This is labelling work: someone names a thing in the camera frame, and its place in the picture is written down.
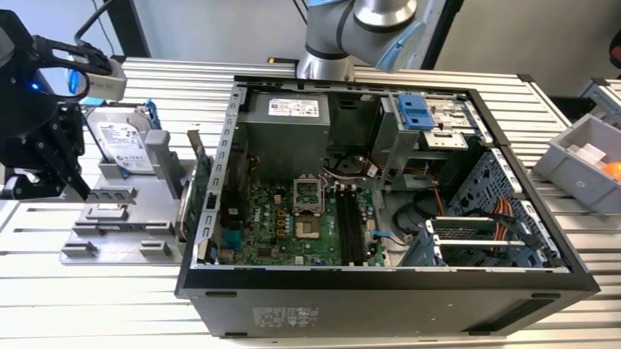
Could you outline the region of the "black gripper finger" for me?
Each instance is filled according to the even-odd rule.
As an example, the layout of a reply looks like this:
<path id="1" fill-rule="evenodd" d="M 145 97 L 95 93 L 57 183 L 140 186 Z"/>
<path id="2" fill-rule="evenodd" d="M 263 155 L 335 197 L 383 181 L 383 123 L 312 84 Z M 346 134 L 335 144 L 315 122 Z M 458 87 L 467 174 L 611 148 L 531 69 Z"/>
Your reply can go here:
<path id="1" fill-rule="evenodd" d="M 52 198 L 61 195 L 65 185 L 60 180 L 32 182 L 24 173 L 12 167 L 1 168 L 1 199 Z"/>
<path id="2" fill-rule="evenodd" d="M 81 178 L 77 161 L 84 153 L 83 113 L 77 104 L 59 104 L 37 136 L 36 152 L 48 177 L 61 188 L 69 187 L 85 201 L 91 188 Z"/>

